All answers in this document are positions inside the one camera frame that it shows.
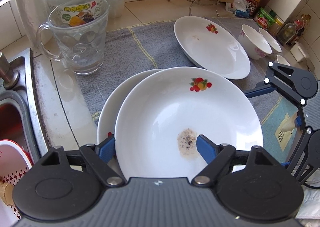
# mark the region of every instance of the stain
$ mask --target stain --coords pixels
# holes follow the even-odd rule
[[[194,159],[198,156],[196,147],[197,134],[191,129],[185,129],[178,135],[178,147],[184,158]]]

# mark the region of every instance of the gray ribbed panel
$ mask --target gray ribbed panel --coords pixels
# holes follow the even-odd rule
[[[256,224],[235,219],[209,189],[191,186],[186,178],[133,178],[122,188],[110,188],[82,216],[62,223],[21,219],[15,227],[299,227],[295,220]]]
[[[320,81],[318,81],[318,92],[308,99],[305,107],[302,108],[304,119],[307,127],[311,127],[314,131],[320,129]]]

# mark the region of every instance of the screw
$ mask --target screw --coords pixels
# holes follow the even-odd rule
[[[107,183],[110,185],[119,185],[122,183],[122,178],[118,176],[112,176],[107,179]]]
[[[208,184],[210,182],[210,178],[205,175],[199,175],[195,178],[195,182],[197,184]]]

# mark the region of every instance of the sink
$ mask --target sink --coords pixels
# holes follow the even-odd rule
[[[6,90],[0,78],[0,140],[15,141],[35,163],[50,145],[37,102],[32,50],[22,51],[9,63],[10,69],[19,72],[19,79]]]

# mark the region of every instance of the transparent cup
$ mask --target transparent cup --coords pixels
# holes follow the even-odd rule
[[[109,4],[106,0],[72,0],[56,7],[48,21],[40,25],[36,38],[48,58],[65,60],[76,74],[92,74],[104,58]],[[50,30],[60,48],[53,54],[41,42],[41,32]]]

